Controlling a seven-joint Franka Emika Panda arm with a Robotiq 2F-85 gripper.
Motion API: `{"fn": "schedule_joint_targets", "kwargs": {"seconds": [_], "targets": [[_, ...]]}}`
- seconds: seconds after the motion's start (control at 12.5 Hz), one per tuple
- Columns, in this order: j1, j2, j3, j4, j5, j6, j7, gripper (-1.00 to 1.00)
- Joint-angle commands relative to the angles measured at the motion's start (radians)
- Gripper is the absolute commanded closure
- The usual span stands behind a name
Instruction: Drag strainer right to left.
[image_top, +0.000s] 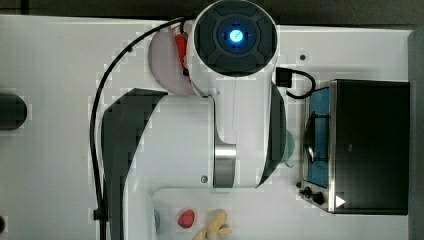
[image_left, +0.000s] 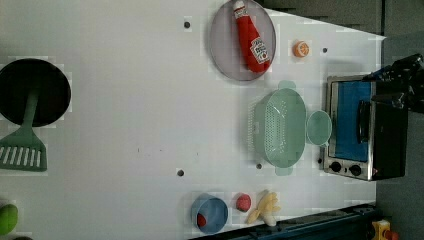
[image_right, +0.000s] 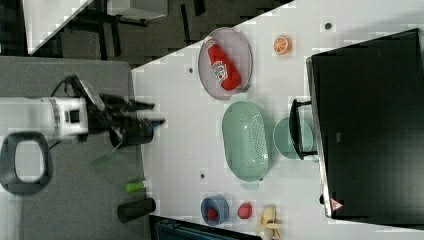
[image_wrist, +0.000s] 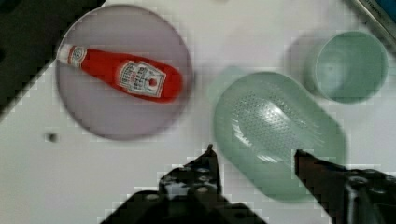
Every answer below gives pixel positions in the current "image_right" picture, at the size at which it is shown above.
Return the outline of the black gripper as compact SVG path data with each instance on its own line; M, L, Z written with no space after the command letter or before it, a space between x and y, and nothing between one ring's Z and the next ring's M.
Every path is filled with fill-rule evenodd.
M128 115L127 111L153 110L153 103L132 101L131 103L120 95L97 93L87 81L80 80L77 75L70 75L68 83L74 96L85 100L87 112L88 133L99 134L105 131L134 131L138 124L142 128L154 129L166 122L165 119L147 119Z

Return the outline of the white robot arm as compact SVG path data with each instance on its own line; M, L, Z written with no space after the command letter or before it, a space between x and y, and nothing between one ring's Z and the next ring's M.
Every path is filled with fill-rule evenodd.
M39 132L48 140L63 140L113 131L141 135L165 123L163 119L141 119L132 114L151 110L151 103L98 93L75 75L58 84L65 95L58 97L3 97L1 135Z

